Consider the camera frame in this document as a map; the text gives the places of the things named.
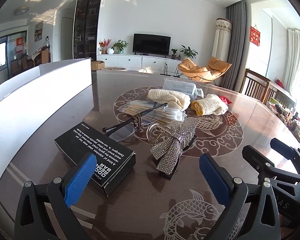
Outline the distant dining table set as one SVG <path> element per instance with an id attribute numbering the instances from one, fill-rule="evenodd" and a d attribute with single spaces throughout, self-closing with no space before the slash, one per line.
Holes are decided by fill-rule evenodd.
<path id="1" fill-rule="evenodd" d="M 20 59 L 15 59 L 11 62 L 12 77 L 27 71 L 40 64 L 50 63 L 51 56 L 50 50 L 44 49 L 38 53 L 34 53 L 31 58 L 28 58 L 26 54 L 21 55 Z"/>

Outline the clear plastic storage box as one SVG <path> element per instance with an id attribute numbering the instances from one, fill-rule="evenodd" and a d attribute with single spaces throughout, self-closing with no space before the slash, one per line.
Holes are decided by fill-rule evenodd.
<path id="1" fill-rule="evenodd" d="M 166 79 L 162 88 L 187 94 L 191 101 L 204 98 L 203 90 L 190 82 Z"/>

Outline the red fabric pouch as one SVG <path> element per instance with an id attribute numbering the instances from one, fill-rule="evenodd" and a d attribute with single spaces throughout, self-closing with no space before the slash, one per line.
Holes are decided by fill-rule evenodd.
<path id="1" fill-rule="evenodd" d="M 232 104 L 232 101 L 225 96 L 219 96 L 219 98 L 228 106 Z"/>

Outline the red flower vase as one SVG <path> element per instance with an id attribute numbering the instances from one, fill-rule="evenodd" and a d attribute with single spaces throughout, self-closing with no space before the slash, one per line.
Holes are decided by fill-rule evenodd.
<path id="1" fill-rule="evenodd" d="M 111 39 L 103 39 L 103 40 L 100 40 L 99 41 L 99 46 L 100 46 L 100 49 L 101 49 L 101 54 L 106 54 L 107 53 L 107 49 L 109 47 L 111 43 Z"/>

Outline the leafy plant beside tv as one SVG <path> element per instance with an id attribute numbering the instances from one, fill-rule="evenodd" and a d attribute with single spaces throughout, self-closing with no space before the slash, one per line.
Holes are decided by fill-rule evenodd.
<path id="1" fill-rule="evenodd" d="M 183 53 L 183 55 L 186 57 L 186 58 L 190 58 L 190 59 L 195 59 L 198 55 L 198 52 L 194 49 L 191 49 L 189 46 L 184 46 L 184 45 L 181 45 L 181 50 L 180 50 L 181 53 Z"/>

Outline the black flat television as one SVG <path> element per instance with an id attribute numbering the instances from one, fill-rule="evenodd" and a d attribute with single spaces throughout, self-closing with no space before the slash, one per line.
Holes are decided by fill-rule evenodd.
<path id="1" fill-rule="evenodd" d="M 134 53 L 167 56 L 170 51 L 171 37 L 153 34 L 134 34 Z"/>

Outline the white sheer curtain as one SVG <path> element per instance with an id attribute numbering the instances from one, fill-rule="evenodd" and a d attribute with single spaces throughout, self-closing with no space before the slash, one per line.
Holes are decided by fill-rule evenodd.
<path id="1" fill-rule="evenodd" d="M 300 30 L 287 29 L 287 53 L 283 72 L 283 84 L 286 91 L 291 93 L 300 68 Z"/>

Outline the cream and yellow knitted cloth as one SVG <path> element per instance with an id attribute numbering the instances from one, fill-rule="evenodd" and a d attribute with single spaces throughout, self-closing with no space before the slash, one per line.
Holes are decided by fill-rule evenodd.
<path id="1" fill-rule="evenodd" d="M 223 115 L 228 111 L 228 106 L 219 96 L 208 94 L 205 98 L 191 102 L 191 109 L 198 116 L 204 115 Z"/>

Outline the wooden dining chair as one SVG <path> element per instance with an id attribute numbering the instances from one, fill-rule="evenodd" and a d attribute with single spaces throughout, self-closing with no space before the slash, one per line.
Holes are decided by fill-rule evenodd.
<path id="1" fill-rule="evenodd" d="M 250 69 L 245 69 L 240 93 L 266 104 L 270 80 Z"/>

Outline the framed wall painting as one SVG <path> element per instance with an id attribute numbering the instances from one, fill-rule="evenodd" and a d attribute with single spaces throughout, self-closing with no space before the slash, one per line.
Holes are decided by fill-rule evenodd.
<path id="1" fill-rule="evenodd" d="M 38 42 L 42 40 L 43 37 L 43 21 L 37 23 L 34 26 L 34 41 Z"/>

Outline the dark glass display cabinet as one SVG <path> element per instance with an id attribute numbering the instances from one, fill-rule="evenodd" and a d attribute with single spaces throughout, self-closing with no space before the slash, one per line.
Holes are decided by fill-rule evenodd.
<path id="1" fill-rule="evenodd" d="M 91 58 L 96 61 L 97 56 L 97 28 L 101 0 L 77 0 L 74 35 L 74 59 Z"/>

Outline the orange lounge chair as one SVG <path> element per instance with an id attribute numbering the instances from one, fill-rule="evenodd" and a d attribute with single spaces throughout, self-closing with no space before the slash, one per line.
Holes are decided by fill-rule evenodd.
<path id="1" fill-rule="evenodd" d="M 231 63 L 222 61 L 216 57 L 211 57 L 207 66 L 199 67 L 191 59 L 186 58 L 178 64 L 178 68 L 183 75 L 192 81 L 211 83 L 223 76 L 232 66 Z"/>

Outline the black odor bar box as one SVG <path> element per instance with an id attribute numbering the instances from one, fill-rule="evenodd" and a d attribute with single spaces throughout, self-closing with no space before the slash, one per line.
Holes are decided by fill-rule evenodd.
<path id="1" fill-rule="evenodd" d="M 78 164 L 87 153 L 96 155 L 92 184 L 105 196 L 117 188 L 136 164 L 135 152 L 81 122 L 55 139 L 68 162 Z"/>

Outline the brown cardboard box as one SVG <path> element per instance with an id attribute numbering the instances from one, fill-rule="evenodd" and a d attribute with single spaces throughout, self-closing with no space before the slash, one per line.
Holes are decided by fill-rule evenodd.
<path id="1" fill-rule="evenodd" d="M 91 61 L 91 70 L 97 71 L 102 70 L 103 68 L 105 68 L 104 61 Z"/>

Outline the green potted plant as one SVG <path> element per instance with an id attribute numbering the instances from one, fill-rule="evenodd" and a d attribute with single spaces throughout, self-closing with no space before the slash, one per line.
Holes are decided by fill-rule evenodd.
<path id="1" fill-rule="evenodd" d="M 113 44 L 112 48 L 116 50 L 118 54 L 123 54 L 128 45 L 129 43 L 127 41 L 118 40 Z"/>

